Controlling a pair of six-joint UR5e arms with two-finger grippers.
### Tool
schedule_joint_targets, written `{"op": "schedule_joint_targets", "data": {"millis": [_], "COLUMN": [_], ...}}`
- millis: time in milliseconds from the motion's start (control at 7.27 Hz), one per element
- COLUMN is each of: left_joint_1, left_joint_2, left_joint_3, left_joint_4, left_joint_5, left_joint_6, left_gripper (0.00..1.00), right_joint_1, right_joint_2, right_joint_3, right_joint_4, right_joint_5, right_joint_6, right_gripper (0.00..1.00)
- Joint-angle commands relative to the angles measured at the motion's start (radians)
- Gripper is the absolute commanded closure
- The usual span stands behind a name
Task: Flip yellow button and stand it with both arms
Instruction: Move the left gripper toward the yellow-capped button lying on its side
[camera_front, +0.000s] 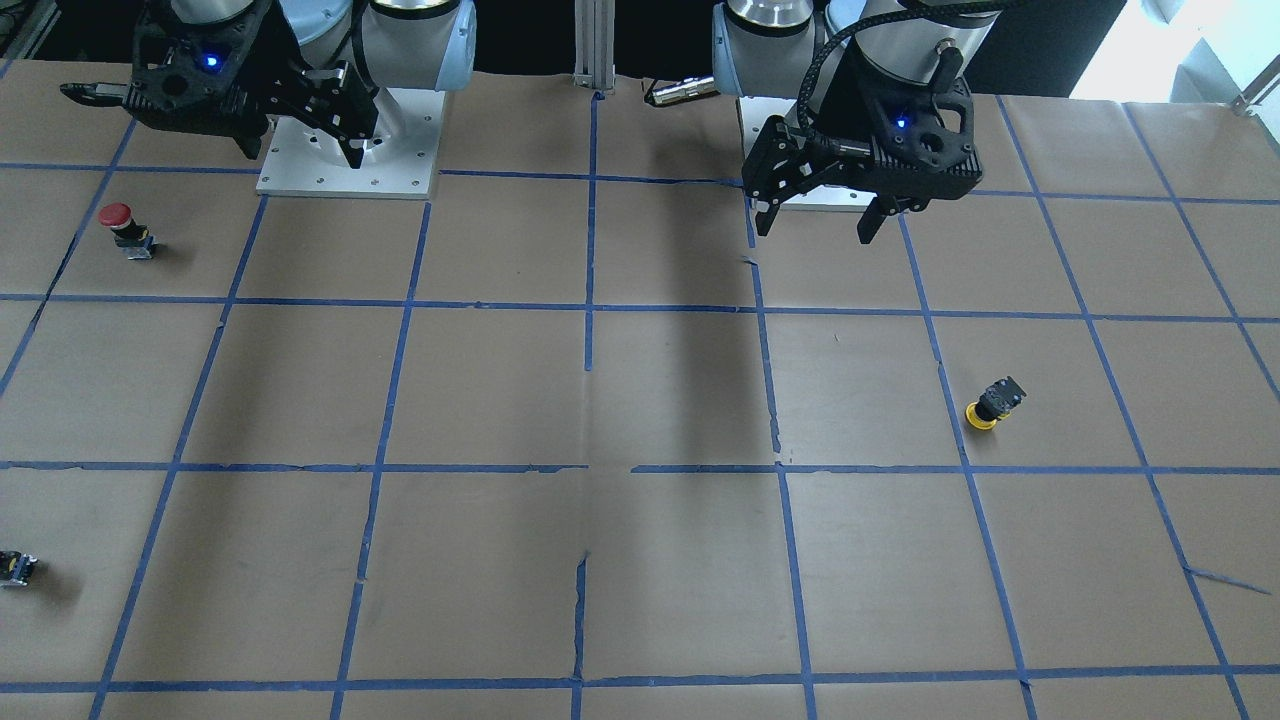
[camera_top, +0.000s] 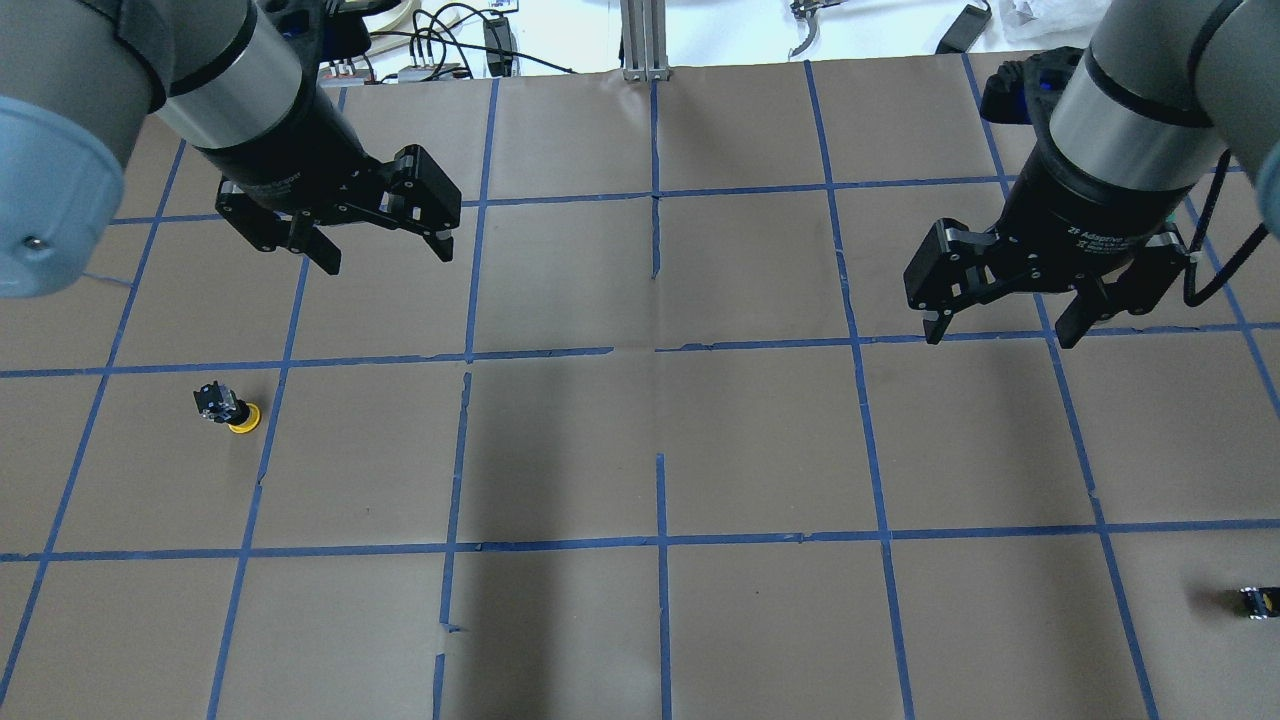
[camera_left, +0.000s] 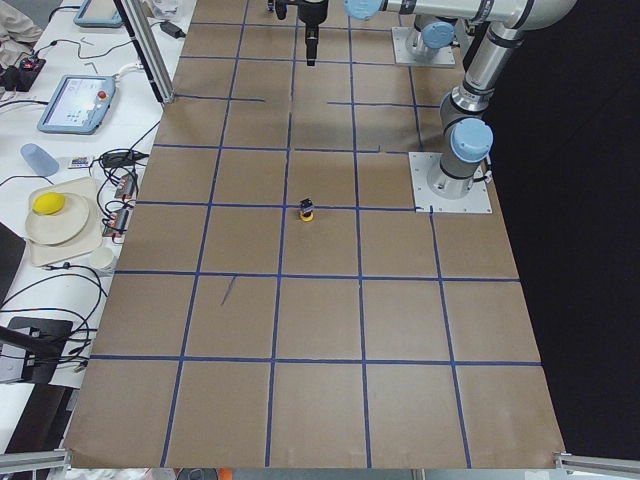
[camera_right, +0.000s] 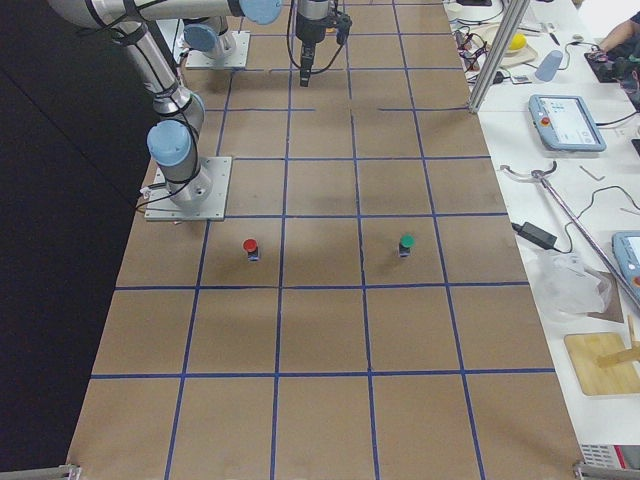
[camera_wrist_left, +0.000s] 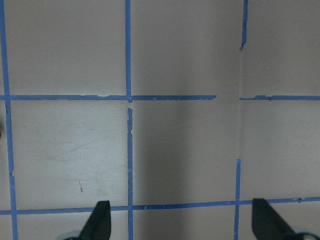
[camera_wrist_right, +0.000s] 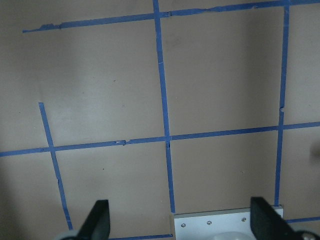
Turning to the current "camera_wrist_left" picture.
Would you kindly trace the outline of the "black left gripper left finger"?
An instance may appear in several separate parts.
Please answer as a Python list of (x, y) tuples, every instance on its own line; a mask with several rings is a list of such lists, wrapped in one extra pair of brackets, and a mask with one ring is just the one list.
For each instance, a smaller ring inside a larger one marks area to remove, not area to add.
[(80, 232), (79, 240), (109, 240), (111, 237), (110, 202), (99, 201)]

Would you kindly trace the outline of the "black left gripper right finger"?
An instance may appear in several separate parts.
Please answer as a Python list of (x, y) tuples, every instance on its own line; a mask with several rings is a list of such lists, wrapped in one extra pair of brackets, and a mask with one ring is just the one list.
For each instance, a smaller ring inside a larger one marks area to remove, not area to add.
[(251, 229), (257, 240), (284, 240), (296, 234), (264, 198), (252, 200)]

